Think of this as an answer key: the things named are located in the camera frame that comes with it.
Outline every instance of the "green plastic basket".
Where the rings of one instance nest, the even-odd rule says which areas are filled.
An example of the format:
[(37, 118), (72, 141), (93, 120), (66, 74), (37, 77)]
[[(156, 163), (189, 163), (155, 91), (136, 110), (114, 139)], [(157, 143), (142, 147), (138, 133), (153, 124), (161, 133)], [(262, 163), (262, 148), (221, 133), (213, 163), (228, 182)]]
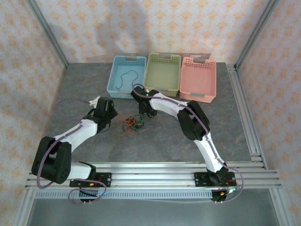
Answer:
[(180, 87), (181, 56), (150, 53), (146, 66), (144, 86), (163, 95), (175, 97)]

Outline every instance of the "blue plastic basket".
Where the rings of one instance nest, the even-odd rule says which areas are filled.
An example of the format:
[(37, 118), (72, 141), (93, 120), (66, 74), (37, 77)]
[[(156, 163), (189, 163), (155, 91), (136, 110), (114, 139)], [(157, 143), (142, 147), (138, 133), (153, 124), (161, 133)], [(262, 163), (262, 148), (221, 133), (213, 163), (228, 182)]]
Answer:
[(112, 98), (133, 99), (132, 84), (144, 84), (146, 57), (115, 56), (107, 91)]

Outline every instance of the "pink plastic basket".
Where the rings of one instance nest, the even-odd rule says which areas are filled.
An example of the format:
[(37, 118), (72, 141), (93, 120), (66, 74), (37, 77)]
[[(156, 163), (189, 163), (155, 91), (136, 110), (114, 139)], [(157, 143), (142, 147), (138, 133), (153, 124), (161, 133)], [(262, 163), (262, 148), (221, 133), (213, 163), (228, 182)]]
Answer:
[(180, 98), (210, 103), (216, 97), (216, 62), (184, 57)]

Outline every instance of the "perforated basket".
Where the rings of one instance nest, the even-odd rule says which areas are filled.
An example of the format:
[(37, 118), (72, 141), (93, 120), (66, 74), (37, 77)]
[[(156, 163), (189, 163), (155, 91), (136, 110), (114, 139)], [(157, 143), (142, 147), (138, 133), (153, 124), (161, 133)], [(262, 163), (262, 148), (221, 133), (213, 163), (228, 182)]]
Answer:
[(146, 57), (115, 56), (107, 91), (112, 98), (133, 99), (132, 85), (144, 83)]
[(210, 103), (216, 97), (216, 62), (184, 57), (180, 98)]
[(165, 96), (175, 97), (180, 87), (181, 56), (150, 53), (144, 86), (158, 90)]

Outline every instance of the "patterned wallpaper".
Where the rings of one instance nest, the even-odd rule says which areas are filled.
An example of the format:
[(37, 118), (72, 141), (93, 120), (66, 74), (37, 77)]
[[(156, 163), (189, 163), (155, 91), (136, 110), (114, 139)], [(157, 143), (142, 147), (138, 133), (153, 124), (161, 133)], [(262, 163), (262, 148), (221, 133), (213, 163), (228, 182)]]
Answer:
[(25, 0), (0, 4), (0, 225), (15, 217), (63, 66)]
[(235, 63), (268, 0), (37, 0), (71, 63), (211, 53)]
[(261, 145), (301, 225), (301, 5), (280, 0), (240, 71)]

